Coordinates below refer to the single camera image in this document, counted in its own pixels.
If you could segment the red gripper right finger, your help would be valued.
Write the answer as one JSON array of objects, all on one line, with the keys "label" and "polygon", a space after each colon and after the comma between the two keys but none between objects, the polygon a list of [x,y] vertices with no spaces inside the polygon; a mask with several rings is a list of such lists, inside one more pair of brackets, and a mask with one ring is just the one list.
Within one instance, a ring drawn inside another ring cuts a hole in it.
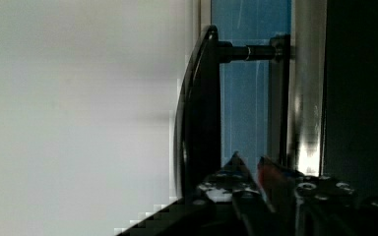
[{"label": "red gripper right finger", "polygon": [[265,192],[267,202],[279,216],[285,231],[294,234],[295,200],[293,189],[295,187],[296,172],[288,169],[266,156],[262,156],[257,164],[258,182]]}]

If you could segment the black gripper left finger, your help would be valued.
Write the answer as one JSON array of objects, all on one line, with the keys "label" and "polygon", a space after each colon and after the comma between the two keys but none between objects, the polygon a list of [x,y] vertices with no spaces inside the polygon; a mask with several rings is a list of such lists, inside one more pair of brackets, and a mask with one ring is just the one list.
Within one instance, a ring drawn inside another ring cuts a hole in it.
[{"label": "black gripper left finger", "polygon": [[216,207],[201,236],[275,236],[274,216],[238,152],[198,189]]}]

